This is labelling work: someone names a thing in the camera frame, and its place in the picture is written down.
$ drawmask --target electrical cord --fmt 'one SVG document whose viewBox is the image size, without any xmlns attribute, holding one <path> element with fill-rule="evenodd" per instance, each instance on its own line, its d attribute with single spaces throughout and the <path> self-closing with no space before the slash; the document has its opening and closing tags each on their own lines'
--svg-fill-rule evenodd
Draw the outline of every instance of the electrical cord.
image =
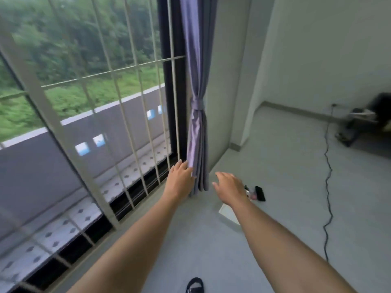
<svg viewBox="0 0 391 293">
<path fill-rule="evenodd" d="M 327 244 L 328 244 L 328 232 L 326 230 L 326 227 L 330 225 L 331 221 L 333 220 L 334 218 L 334 215 L 333 215 L 333 212 L 331 211 L 331 204 L 330 204 L 330 192 L 328 190 L 328 181 L 331 177 L 331 173 L 333 172 L 333 169 L 331 168 L 331 165 L 330 165 L 330 162 L 328 160 L 328 156 L 327 156 L 327 153 L 328 153 L 328 149 L 329 149 L 329 144 L 328 144 L 328 128 L 330 126 L 330 123 L 331 123 L 331 120 L 333 118 L 333 110 L 334 110 L 334 107 L 335 107 L 335 104 L 332 104 L 331 105 L 331 113 L 330 113 L 330 117 L 328 118 L 328 121 L 327 121 L 327 126 L 326 126 L 326 132 L 325 132 L 325 141 L 326 141 L 326 151 L 324 153 L 324 156 L 326 157 L 326 162 L 327 162 L 327 165 L 328 165 L 328 169 L 329 169 L 329 172 L 328 172 L 328 175 L 327 175 L 327 178 L 325 180 L 326 182 L 326 192 L 327 192 L 327 207 L 328 207 L 328 212 L 330 213 L 330 218 L 329 220 L 327 221 L 327 223 L 323 226 L 323 230 L 325 231 L 326 233 L 326 240 L 325 240 L 325 244 L 323 245 L 323 250 L 325 251 L 325 256 L 326 256 L 326 261 L 329 263 L 329 259 L 328 259 L 328 254 L 327 254 Z"/>
</svg>

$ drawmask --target purple curtain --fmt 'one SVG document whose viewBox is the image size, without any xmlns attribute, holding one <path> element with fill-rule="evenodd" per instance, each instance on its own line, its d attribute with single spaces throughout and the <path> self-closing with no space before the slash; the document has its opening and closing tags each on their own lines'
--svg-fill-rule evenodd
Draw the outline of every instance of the purple curtain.
<svg viewBox="0 0 391 293">
<path fill-rule="evenodd" d="M 204 95 L 208 84 L 217 0 L 181 0 L 186 56 L 193 97 L 187 143 L 187 160 L 197 177 L 190 195 L 208 190 L 208 138 Z"/>
</svg>

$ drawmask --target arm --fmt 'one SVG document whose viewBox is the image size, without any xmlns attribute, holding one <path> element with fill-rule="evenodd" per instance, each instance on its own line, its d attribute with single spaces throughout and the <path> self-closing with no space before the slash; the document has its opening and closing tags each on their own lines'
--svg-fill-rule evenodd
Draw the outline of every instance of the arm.
<svg viewBox="0 0 391 293">
<path fill-rule="evenodd" d="M 276 293 L 356 292 L 323 258 L 250 202 L 242 182 L 216 173 L 219 198 L 232 207 L 250 249 Z"/>
<path fill-rule="evenodd" d="M 194 185 L 193 168 L 177 162 L 160 200 L 88 270 L 68 293 L 140 292 L 178 204 Z"/>
</svg>

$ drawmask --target black slipper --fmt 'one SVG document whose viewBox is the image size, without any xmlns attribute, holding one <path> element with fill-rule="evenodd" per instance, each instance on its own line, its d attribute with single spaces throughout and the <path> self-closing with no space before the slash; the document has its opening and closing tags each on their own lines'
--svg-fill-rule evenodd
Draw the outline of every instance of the black slipper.
<svg viewBox="0 0 391 293">
<path fill-rule="evenodd" d="M 199 287 L 194 287 L 194 288 L 191 288 L 190 287 L 194 284 L 199 284 L 200 286 Z M 204 293 L 204 283 L 203 281 L 200 279 L 200 278 L 192 278 L 189 283 L 187 284 L 187 287 L 186 287 L 186 293 Z"/>
</svg>

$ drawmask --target white wall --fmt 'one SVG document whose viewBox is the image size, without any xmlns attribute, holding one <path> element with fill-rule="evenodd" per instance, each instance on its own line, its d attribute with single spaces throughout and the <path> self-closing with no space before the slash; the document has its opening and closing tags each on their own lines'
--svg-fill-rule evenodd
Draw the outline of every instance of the white wall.
<svg viewBox="0 0 391 293">
<path fill-rule="evenodd" d="M 391 0 L 279 3 L 258 72 L 257 104 L 265 99 L 328 114 L 335 102 L 346 108 L 336 110 L 341 116 L 391 90 Z"/>
<path fill-rule="evenodd" d="M 231 134 L 231 143 L 238 146 L 242 146 L 249 137 L 255 111 L 251 101 L 273 4 L 274 0 L 251 0 Z"/>
<path fill-rule="evenodd" d="M 227 150 L 246 39 L 251 0 L 218 0 L 209 82 L 206 89 L 211 169 Z"/>
</svg>

